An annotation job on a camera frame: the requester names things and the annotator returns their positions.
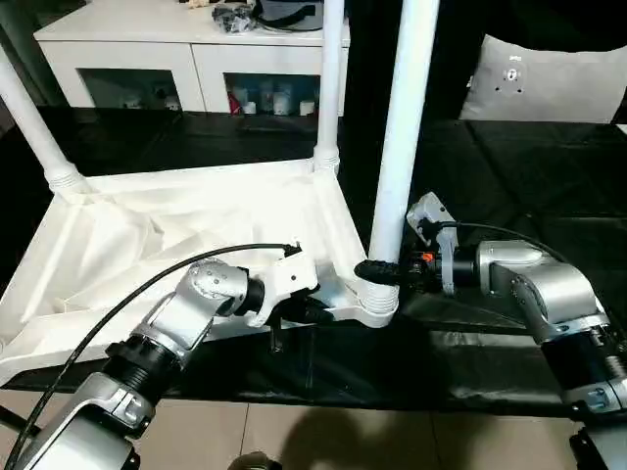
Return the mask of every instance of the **cabinet top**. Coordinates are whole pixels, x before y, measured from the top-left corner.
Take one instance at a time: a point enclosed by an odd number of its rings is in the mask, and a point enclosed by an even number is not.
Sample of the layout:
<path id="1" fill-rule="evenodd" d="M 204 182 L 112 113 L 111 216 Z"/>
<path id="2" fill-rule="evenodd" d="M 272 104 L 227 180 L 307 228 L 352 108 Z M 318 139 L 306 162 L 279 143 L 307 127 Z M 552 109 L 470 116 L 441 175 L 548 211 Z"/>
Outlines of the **cabinet top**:
<path id="1" fill-rule="evenodd" d="M 190 9 L 177 0 L 93 0 L 35 32 L 38 41 L 180 42 L 267 46 L 322 46 L 322 30 L 283 32 L 259 27 L 227 34 L 212 18 L 213 7 Z M 348 22 L 342 45 L 349 47 Z"/>

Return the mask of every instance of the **robotic arm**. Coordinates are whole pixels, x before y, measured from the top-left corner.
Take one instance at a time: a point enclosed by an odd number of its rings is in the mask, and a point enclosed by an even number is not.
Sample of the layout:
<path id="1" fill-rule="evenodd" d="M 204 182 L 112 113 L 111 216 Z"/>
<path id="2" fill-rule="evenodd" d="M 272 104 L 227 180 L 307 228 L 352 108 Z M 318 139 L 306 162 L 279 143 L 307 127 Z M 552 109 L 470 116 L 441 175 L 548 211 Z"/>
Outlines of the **robotic arm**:
<path id="1" fill-rule="evenodd" d="M 410 208 L 407 220 L 427 247 L 435 241 L 439 250 L 404 268 L 365 261 L 356 273 L 379 283 L 410 282 L 412 277 L 423 281 L 431 275 L 446 295 L 453 295 L 458 287 L 474 287 L 515 306 L 561 386 L 572 418 L 586 425 L 570 440 L 579 467 L 624 469 L 623 344 L 583 273 L 526 241 L 459 247 L 457 224 L 433 193 Z"/>
<path id="2" fill-rule="evenodd" d="M 279 260 L 257 277 L 217 258 L 190 266 L 131 332 L 107 348 L 101 372 L 91 374 L 18 461 L 20 470 L 132 470 L 140 458 L 127 438 L 142 436 L 155 407 L 189 363 L 216 316 L 247 315 L 261 326 L 293 293 L 317 286 L 303 252 Z"/>

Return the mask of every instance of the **white cabinet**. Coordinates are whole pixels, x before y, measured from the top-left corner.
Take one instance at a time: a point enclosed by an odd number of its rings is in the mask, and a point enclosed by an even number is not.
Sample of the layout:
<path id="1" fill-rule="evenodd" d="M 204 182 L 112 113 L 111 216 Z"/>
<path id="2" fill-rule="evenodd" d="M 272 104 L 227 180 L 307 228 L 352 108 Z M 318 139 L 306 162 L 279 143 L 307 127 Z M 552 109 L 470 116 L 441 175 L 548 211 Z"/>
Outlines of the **white cabinet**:
<path id="1" fill-rule="evenodd" d="M 229 74 L 322 75 L 322 48 L 297 46 L 192 45 L 205 107 L 208 112 L 228 113 L 227 79 Z M 340 115 L 344 111 L 348 48 L 342 49 Z"/>
<path id="2" fill-rule="evenodd" d="M 85 70 L 169 71 L 184 111 L 204 111 L 189 44 L 40 41 L 52 72 L 73 107 L 93 108 Z"/>
<path id="3" fill-rule="evenodd" d="M 245 81 L 251 82 L 269 74 L 280 84 L 295 81 L 297 88 L 313 82 L 296 76 L 316 77 L 319 83 L 321 30 L 257 28 L 227 34 L 217 27 L 211 12 L 212 8 L 190 10 L 174 0 L 95 0 L 40 29 L 35 38 L 74 107 L 116 107 L 120 101 L 99 97 L 125 93 L 122 83 L 130 82 L 144 101 L 154 101 L 159 91 L 177 96 L 183 111 L 228 113 L 229 76 L 250 75 Z M 346 24 L 340 115 L 349 45 Z M 314 94 L 310 90 L 307 99 Z M 299 100 L 296 96 L 293 112 L 298 112 Z M 133 107 L 132 96 L 122 101 Z"/>

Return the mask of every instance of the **white pole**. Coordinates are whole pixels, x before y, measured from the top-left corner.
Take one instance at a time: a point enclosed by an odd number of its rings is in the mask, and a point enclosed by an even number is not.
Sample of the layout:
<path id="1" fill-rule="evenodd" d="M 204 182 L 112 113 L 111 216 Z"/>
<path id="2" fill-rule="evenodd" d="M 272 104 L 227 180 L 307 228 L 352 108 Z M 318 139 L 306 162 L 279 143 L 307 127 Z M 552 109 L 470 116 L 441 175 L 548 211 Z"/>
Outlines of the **white pole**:
<path id="1" fill-rule="evenodd" d="M 337 148 L 337 118 L 342 67 L 344 0 L 324 2 L 322 77 L 317 144 L 313 149 L 313 168 L 333 168 L 337 173 L 340 152 Z"/>
<path id="2" fill-rule="evenodd" d="M 64 193 L 88 191 L 84 177 L 66 160 L 2 46 L 0 46 L 0 96 L 43 166 L 43 173 L 50 184 L 50 189 Z"/>
<path id="3" fill-rule="evenodd" d="M 439 0 L 404 0 L 370 234 L 370 259 L 399 260 Z M 365 283 L 360 300 L 378 315 L 398 307 L 398 288 Z"/>

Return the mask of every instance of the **white cushion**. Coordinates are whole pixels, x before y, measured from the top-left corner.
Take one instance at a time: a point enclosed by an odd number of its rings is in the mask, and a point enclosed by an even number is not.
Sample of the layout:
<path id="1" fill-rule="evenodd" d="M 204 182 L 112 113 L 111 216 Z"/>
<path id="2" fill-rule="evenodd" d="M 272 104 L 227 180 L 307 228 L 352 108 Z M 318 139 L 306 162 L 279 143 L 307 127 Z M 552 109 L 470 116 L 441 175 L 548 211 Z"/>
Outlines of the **white cushion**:
<path id="1" fill-rule="evenodd" d="M 627 86 L 627 46 L 534 51 L 486 35 L 462 119 L 610 122 Z"/>

